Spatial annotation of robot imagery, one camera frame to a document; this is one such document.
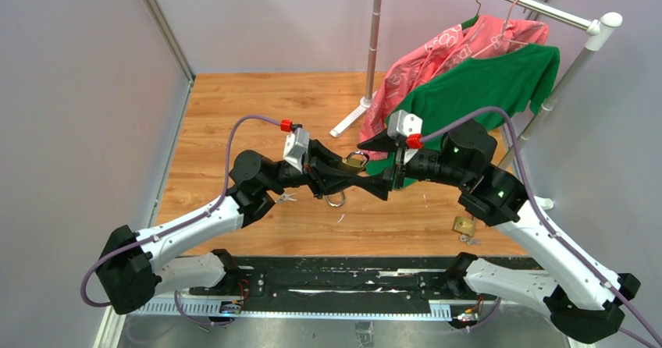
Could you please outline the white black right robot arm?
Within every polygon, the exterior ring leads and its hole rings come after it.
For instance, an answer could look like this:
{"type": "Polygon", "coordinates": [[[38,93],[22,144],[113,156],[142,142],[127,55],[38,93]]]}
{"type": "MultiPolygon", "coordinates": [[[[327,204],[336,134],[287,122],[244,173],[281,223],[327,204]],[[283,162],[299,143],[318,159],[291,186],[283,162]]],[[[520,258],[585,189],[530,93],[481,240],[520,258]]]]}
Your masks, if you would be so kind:
{"type": "Polygon", "coordinates": [[[459,253],[445,272],[452,297],[476,293],[514,301],[581,343],[619,333],[640,281],[602,266],[567,238],[543,199],[522,178],[491,162],[496,144],[475,120],[425,135],[421,119],[407,114],[358,146],[393,156],[385,175],[395,187],[405,179],[457,187],[458,201],[470,215],[519,243],[543,267],[543,274],[534,275],[459,253]]]}

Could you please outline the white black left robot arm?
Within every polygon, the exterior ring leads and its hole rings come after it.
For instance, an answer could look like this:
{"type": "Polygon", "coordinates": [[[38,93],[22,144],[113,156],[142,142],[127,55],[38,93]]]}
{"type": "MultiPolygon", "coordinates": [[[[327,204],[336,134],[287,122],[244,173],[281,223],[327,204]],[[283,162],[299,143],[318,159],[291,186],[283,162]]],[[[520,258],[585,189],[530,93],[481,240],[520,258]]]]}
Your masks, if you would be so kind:
{"type": "Polygon", "coordinates": [[[138,231],[128,225],[114,229],[81,283],[85,302],[94,305],[87,297],[92,275],[108,297],[104,305],[117,314],[134,312],[157,295],[197,286],[210,286],[219,295],[229,296],[240,278],[230,267],[230,256],[218,250],[193,257],[184,252],[264,218],[276,203],[271,193],[301,186],[319,199],[351,186],[383,200],[389,193],[380,177],[350,170],[344,158],[317,140],[290,145],[280,161],[257,151],[242,151],[226,178],[233,184],[224,185],[218,197],[179,218],[138,231]]]}

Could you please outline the large brass padlock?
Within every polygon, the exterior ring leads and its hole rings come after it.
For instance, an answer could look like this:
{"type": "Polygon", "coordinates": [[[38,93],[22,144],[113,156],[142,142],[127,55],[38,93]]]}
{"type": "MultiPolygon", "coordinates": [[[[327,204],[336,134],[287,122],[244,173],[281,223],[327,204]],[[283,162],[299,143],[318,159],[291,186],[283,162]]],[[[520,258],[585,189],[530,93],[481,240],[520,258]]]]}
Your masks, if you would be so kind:
{"type": "Polygon", "coordinates": [[[346,157],[342,158],[339,167],[345,172],[359,174],[365,171],[365,166],[369,161],[370,157],[367,152],[356,150],[350,152],[346,157]]]}

